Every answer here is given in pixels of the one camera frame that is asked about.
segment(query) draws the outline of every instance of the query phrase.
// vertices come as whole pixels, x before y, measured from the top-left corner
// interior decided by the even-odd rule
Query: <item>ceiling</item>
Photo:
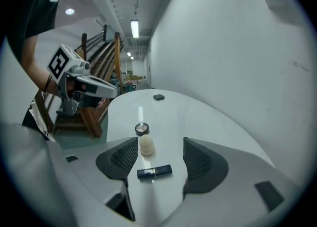
[[[73,15],[65,14],[65,11],[69,8],[75,10]],[[97,17],[101,24],[105,23],[104,17],[92,0],[59,0],[55,18],[55,27],[58,28],[64,25],[70,25],[87,17]]]
[[[144,59],[150,43],[152,30],[164,0],[92,0],[106,18],[113,31],[119,32],[124,43],[121,59],[129,59],[126,52],[134,58]],[[139,38],[132,38],[130,20],[139,20]]]

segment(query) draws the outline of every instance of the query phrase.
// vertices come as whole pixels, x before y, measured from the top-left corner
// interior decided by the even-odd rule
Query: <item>black sticker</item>
[[[69,62],[69,58],[67,55],[63,52],[61,48],[59,48],[54,56],[54,58],[51,60],[49,64],[49,69],[51,70],[52,74],[55,76],[56,79],[58,79]]]

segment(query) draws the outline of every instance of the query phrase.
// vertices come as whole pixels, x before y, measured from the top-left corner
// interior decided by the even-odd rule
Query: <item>floor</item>
[[[147,84],[136,84],[136,90],[148,89]],[[102,122],[103,135],[101,138],[91,139],[87,131],[58,131],[54,135],[56,142],[60,144],[63,150],[74,149],[74,148],[84,148],[97,144],[102,144],[107,141],[107,131],[108,131],[108,115]]]

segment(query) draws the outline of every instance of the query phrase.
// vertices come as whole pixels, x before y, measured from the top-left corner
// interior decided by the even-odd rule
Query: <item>person's hand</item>
[[[75,87],[75,81],[74,80],[68,80],[67,81],[67,94],[71,96],[74,93],[74,87]],[[86,85],[83,84],[82,86],[83,90],[86,90]],[[100,108],[103,106],[103,103],[106,101],[105,98],[102,98],[101,101],[98,103],[98,107]]]

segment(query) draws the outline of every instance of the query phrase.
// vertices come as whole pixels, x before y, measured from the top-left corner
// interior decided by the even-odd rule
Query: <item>black lipstick tube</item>
[[[147,178],[156,178],[156,177],[162,177],[172,174],[172,167],[170,165],[167,166],[160,166],[150,169],[143,169],[138,170],[138,179],[147,179]]]

